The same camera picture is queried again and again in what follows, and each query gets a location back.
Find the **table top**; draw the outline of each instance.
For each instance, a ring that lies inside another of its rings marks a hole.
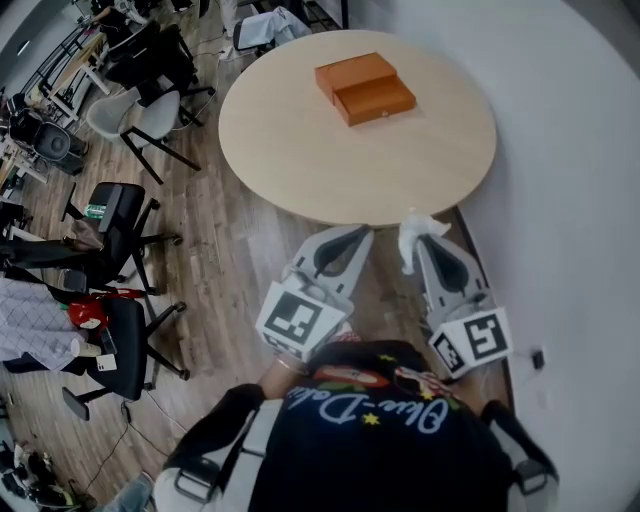
[[[417,98],[409,112],[349,127],[314,68],[378,52]],[[327,224],[401,222],[436,214],[487,174],[496,148],[491,109],[446,58],[382,32],[341,30],[287,43],[233,84],[220,113],[229,165],[256,194]]]
[[[76,75],[76,73],[80,71],[80,68],[83,66],[83,64],[85,64],[89,60],[89,57],[93,55],[93,53],[104,43],[105,40],[105,35],[102,32],[99,32],[96,37],[89,41],[82,48],[82,50],[78,51],[78,53],[76,53],[71,58],[65,70],[58,77],[56,83],[53,84],[50,96],[57,94],[60,89],[62,89],[67,84],[67,82],[69,82],[69,80],[71,80]]]

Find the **office chair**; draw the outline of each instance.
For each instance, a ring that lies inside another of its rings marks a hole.
[[[155,29],[147,29],[149,25],[145,27],[146,31],[143,29],[134,34],[133,39],[129,38],[131,41],[128,45],[137,51],[130,52],[127,58],[120,58],[106,73],[107,80],[118,83],[125,89],[138,88],[141,93],[139,103],[143,106],[170,91],[178,91],[181,98],[202,92],[213,96],[213,87],[190,87],[198,82],[198,70],[178,26],[170,25],[159,33],[154,33]],[[166,91],[158,82],[160,77],[166,77],[171,82]],[[202,126],[189,112],[182,110],[180,115],[183,124],[193,122]]]
[[[160,96],[143,109],[136,126],[122,130],[120,128],[122,120],[139,99],[140,92],[137,88],[133,88],[124,94],[98,100],[91,105],[89,112],[87,112],[87,124],[109,142],[126,145],[159,185],[164,182],[142,154],[142,150],[149,144],[199,171],[200,166],[162,142],[173,129],[179,113],[184,111],[180,106],[180,94],[173,91]]]
[[[117,368],[100,371],[95,358],[87,361],[87,374],[103,388],[84,393],[73,394],[68,388],[62,388],[62,396],[73,413],[84,421],[89,421],[87,404],[101,396],[115,393],[128,400],[139,400],[144,389],[153,389],[144,383],[147,356],[158,361],[170,372],[182,380],[189,380],[189,370],[180,370],[161,356],[149,345],[149,336],[173,313],[184,311],[184,302],[174,304],[163,311],[149,325],[145,324],[142,304],[132,299],[102,299],[102,309],[110,318],[109,333],[116,347],[114,357]]]
[[[142,51],[150,44],[151,39],[160,32],[160,25],[156,21],[146,23],[140,30],[131,34],[127,39],[109,48],[107,57],[111,62],[119,62]]]
[[[73,206],[71,198],[75,184],[67,195],[61,221],[67,214],[74,219],[83,215]],[[122,267],[133,258],[140,280],[148,295],[158,295],[156,288],[149,286],[142,252],[148,244],[172,240],[174,245],[182,243],[175,234],[142,236],[142,230],[151,210],[160,208],[160,203],[151,199],[140,214],[144,201],[144,189],[139,185],[123,183],[99,183],[91,194],[89,204],[106,205],[98,230],[104,234],[104,247],[99,251],[78,251],[63,241],[28,242],[7,240],[0,243],[0,258],[4,265],[22,269],[63,268],[69,269],[65,284],[67,288],[87,293],[90,288],[112,291],[107,283],[123,282]]]
[[[146,25],[149,22],[149,20],[138,12],[135,2],[132,2],[131,0],[116,0],[115,7],[118,11],[129,18],[129,20],[137,23],[138,25]]]

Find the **cable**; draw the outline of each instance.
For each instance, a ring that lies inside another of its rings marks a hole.
[[[153,402],[156,404],[156,406],[158,407],[158,409],[160,409],[160,411],[167,417],[169,418],[171,421],[175,422],[177,425],[180,426],[181,429],[183,429],[186,432],[186,429],[180,425],[176,420],[174,420],[173,418],[171,418],[167,413],[165,413],[160,406],[157,404],[157,402],[155,401],[155,399],[149,394],[149,392],[147,391],[147,394],[151,397],[151,400],[153,400]],[[133,424],[131,423],[131,413],[129,412],[129,408],[127,407],[127,404],[133,402],[133,400],[122,400],[122,403],[120,404],[120,412],[122,413],[122,416],[124,417],[125,421],[127,422],[127,426],[125,427],[124,431],[122,432],[122,434],[120,435],[120,437],[118,438],[118,440],[116,441],[116,443],[113,445],[113,448],[111,448],[111,451],[109,452],[109,455],[107,455],[102,462],[100,463],[100,465],[98,466],[98,470],[96,471],[96,474],[93,475],[93,478],[91,479],[91,481],[89,482],[89,485],[87,485],[87,487],[85,488],[83,494],[87,494],[87,492],[89,491],[89,489],[91,488],[91,486],[94,484],[94,482],[96,481],[96,479],[98,478],[98,476],[100,475],[100,473],[102,472],[102,468],[104,468],[104,465],[107,463],[107,461],[113,456],[113,454],[116,451],[116,448],[118,448],[118,445],[120,444],[120,441],[122,441],[122,439],[124,438],[124,436],[126,435],[126,433],[129,431],[129,427],[131,427],[133,430],[135,430],[138,435],[140,437],[142,437],[142,439],[144,439],[147,443],[149,443],[149,445],[155,450],[157,451],[159,454],[164,455],[165,457],[169,457],[168,454],[166,454],[165,452],[163,452],[160,448],[158,448],[155,444],[153,444],[149,438],[147,438],[147,436],[145,436],[142,432],[140,432],[136,427],[133,426]]]
[[[124,432],[122,432],[122,435],[118,438],[118,440],[116,441],[116,444],[113,445],[113,448],[111,449],[111,451],[109,452],[109,455],[107,455],[107,457],[100,463],[100,466],[98,467],[98,471],[96,471],[96,474],[94,475],[94,477],[91,479],[91,482],[89,482],[89,485],[87,485],[87,487],[85,488],[84,492],[82,494],[87,494],[87,491],[89,490],[89,488],[93,485],[93,483],[96,481],[96,478],[98,478],[98,475],[100,474],[100,472],[102,471],[102,468],[104,467],[104,465],[107,463],[107,461],[111,458],[111,456],[114,454],[114,452],[116,451],[116,448],[118,447],[118,445],[120,444],[120,441],[122,441],[122,438],[124,437],[124,435],[129,431],[129,426],[130,424],[127,423],[127,426],[124,429]]]
[[[198,44],[193,45],[191,48],[189,48],[189,50],[193,50],[194,48],[197,48],[198,46],[200,46],[201,44],[204,43],[211,43],[213,41],[217,41],[218,39],[224,37],[224,30],[222,31],[222,34],[220,34],[218,37],[214,37],[213,39],[205,39],[204,41],[200,41]]]
[[[172,418],[171,416],[169,416],[164,409],[162,409],[162,407],[160,407],[160,404],[158,402],[156,402],[156,399],[153,398],[153,395],[151,393],[149,393],[149,391],[147,391],[147,395],[149,395],[149,398],[151,398],[151,400],[153,401],[153,403],[156,405],[156,407],[158,408],[158,410],[164,414],[169,420],[171,420],[175,425],[177,425],[178,427],[180,427],[180,430],[182,430],[185,434],[187,433],[187,429],[184,428],[182,425],[180,425],[180,423],[178,422],[178,420]]]
[[[204,53],[199,53],[197,55],[220,55],[221,53],[224,52],[218,52],[218,53],[211,53],[211,52],[204,52]],[[225,63],[229,63],[229,62],[233,62],[236,61],[238,59],[242,59],[244,57],[246,57],[247,55],[253,55],[253,53],[245,53],[244,55],[240,55],[238,57],[236,57],[235,59],[231,59],[231,60],[225,60],[225,61],[220,61],[220,58],[218,58],[218,63],[216,64],[216,85],[214,87],[215,92],[213,93],[213,95],[211,96],[211,98],[209,98],[209,101],[207,101],[204,104],[204,107],[202,107],[198,113],[196,115],[194,115],[193,117],[195,119],[198,118],[198,116],[200,114],[202,114],[202,112],[204,112],[204,109],[207,108],[209,106],[209,103],[211,103],[211,101],[213,100],[213,98],[215,98],[218,95],[218,83],[220,82],[220,74],[218,73],[218,69],[220,68],[220,62],[225,62]],[[189,126],[191,126],[191,124],[193,123],[193,121],[189,121],[189,123],[187,123],[186,125],[180,127],[180,128],[174,128],[173,130],[171,130],[172,132],[179,132],[181,130],[184,130],[185,128],[188,128]]]
[[[151,448],[153,448],[155,451],[157,451],[160,455],[164,455],[166,458],[169,458],[169,454],[168,453],[164,453],[160,448],[158,448],[155,444],[153,444],[151,441],[149,441],[149,438],[147,436],[145,436],[142,432],[140,432],[136,427],[134,427],[131,423],[129,423],[129,426],[135,430],[138,435],[144,439],[147,443],[149,443],[149,445],[151,446]]]

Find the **wooden box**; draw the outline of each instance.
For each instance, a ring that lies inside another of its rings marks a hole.
[[[316,83],[349,126],[411,110],[416,98],[378,53],[316,68]]]

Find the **white cloth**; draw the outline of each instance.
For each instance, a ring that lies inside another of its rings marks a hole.
[[[451,224],[443,224],[430,215],[421,213],[411,213],[404,219],[398,234],[398,249],[404,262],[402,272],[407,276],[413,274],[413,251],[421,235],[444,236],[450,228]]]
[[[0,278],[0,360],[27,352],[49,370],[73,360],[71,341],[82,339],[44,284]]]
[[[244,50],[275,40],[280,46],[294,39],[311,35],[311,30],[284,7],[276,7],[242,20],[238,49]]]

